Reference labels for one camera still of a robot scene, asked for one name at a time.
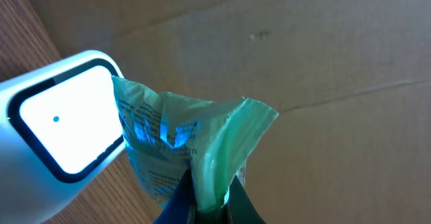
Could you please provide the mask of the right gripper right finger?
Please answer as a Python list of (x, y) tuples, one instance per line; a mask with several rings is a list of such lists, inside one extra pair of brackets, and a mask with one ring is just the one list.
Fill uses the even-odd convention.
[(237, 176), (234, 177), (229, 188), (227, 216), (229, 224), (265, 224)]

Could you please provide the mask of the teal snack packet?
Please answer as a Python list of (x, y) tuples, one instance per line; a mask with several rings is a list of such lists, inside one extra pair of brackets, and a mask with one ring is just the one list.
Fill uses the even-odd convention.
[(120, 77), (112, 82), (129, 161), (161, 205), (191, 170), (198, 210), (224, 206), (234, 177), (279, 115), (251, 98), (213, 102), (156, 93)]

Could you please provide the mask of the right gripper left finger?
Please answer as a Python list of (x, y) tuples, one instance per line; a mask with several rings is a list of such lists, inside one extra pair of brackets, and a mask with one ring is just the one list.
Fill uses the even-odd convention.
[(187, 224), (194, 209), (195, 193), (191, 170), (186, 170), (173, 195), (154, 224)]

